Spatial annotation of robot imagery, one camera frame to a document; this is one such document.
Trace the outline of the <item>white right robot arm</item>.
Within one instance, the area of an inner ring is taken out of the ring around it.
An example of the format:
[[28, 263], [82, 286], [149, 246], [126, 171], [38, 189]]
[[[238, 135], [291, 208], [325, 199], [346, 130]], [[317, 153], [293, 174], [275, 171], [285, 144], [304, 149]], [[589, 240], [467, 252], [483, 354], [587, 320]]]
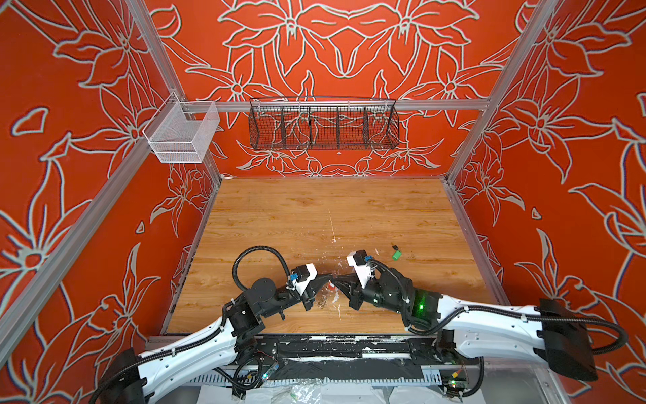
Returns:
[[376, 275], [340, 275], [333, 284], [354, 310], [367, 303], [400, 315], [405, 331], [436, 336], [440, 351], [466, 359], [504, 358], [545, 363], [579, 381], [596, 381], [594, 353], [585, 322], [569, 318], [555, 301], [539, 306], [496, 306], [415, 287], [393, 269]]

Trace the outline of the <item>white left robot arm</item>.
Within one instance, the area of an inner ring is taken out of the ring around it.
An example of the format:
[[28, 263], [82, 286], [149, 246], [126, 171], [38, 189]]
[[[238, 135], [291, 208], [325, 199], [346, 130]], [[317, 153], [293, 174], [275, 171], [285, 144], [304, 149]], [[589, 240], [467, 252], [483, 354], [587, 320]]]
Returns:
[[330, 274], [311, 275], [302, 282], [289, 280], [278, 288], [268, 279], [223, 306], [209, 326], [163, 348], [136, 355], [124, 351], [96, 387], [92, 403], [156, 403], [184, 383], [208, 370], [236, 361], [264, 330], [264, 318], [284, 315], [300, 303], [311, 306], [316, 294], [331, 281]]

